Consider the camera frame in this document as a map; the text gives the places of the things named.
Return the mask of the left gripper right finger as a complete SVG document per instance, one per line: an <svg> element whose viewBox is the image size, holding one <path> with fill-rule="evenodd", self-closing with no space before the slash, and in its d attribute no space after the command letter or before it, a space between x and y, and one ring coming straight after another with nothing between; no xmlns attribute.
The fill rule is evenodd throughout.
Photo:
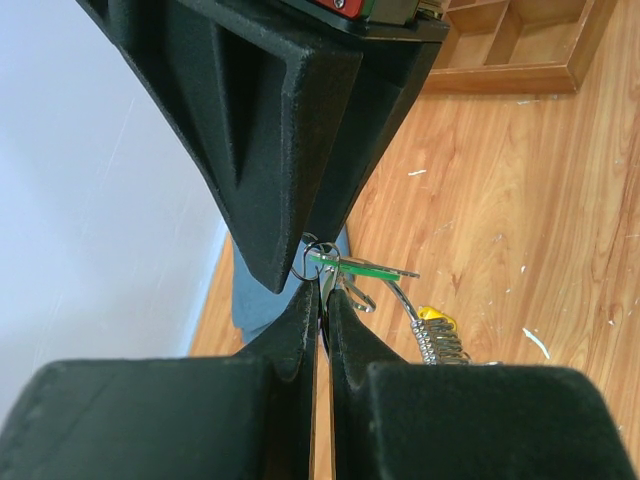
<svg viewBox="0 0 640 480"><path fill-rule="evenodd" d="M562 367L403 360L328 299L338 479L632 479L600 392Z"/></svg>

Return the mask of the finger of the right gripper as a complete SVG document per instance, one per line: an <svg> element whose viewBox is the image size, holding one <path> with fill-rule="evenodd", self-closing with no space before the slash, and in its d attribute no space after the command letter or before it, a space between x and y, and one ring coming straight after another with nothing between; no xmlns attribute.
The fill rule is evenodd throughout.
<svg viewBox="0 0 640 480"><path fill-rule="evenodd" d="M284 288L362 61L333 40L189 38L179 1L85 1L200 170L241 255Z"/></svg>

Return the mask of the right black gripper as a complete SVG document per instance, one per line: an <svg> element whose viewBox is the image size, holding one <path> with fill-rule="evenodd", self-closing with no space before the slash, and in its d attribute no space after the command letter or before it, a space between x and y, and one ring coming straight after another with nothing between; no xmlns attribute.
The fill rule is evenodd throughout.
<svg viewBox="0 0 640 480"><path fill-rule="evenodd" d="M305 231L334 240L418 98L449 27L428 1L179 1L189 38L266 50L334 40L362 54Z"/></svg>

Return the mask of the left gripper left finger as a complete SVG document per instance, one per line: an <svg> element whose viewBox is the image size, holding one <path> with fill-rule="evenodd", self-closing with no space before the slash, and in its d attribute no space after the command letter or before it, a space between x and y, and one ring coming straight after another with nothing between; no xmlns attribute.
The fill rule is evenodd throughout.
<svg viewBox="0 0 640 480"><path fill-rule="evenodd" d="M318 286L225 357L42 367L1 432L5 479L309 479Z"/></svg>

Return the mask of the green key tag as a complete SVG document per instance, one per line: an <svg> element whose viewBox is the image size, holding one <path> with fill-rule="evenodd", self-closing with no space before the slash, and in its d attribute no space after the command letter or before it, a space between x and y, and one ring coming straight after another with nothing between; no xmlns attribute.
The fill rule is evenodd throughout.
<svg viewBox="0 0 640 480"><path fill-rule="evenodd" d="M336 268L341 272L354 276L366 276L381 280L392 281L398 281L403 277L412 279L420 278L420 274L416 272L367 263L364 260L354 259L351 257L338 258L336 255L312 252L311 259L325 267Z"/></svg>

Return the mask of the wooden compartment tray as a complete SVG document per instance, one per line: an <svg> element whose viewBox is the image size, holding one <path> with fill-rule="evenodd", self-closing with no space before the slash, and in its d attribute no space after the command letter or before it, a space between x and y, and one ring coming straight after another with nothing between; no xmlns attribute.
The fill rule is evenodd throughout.
<svg viewBox="0 0 640 480"><path fill-rule="evenodd" d="M446 1L427 95L574 94L615 1Z"/></svg>

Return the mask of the yellow key tag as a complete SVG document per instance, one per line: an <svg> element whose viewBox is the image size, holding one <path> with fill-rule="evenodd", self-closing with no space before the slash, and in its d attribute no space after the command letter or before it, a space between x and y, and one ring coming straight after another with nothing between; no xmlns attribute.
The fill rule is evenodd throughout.
<svg viewBox="0 0 640 480"><path fill-rule="evenodd" d="M434 319L443 319L446 322L450 323L453 326L453 329L456 330L457 329L457 322L451 318L450 316L442 313L441 311L430 307L430 306L423 306L420 307L418 309L418 316L422 319L422 320L434 320Z"/></svg>

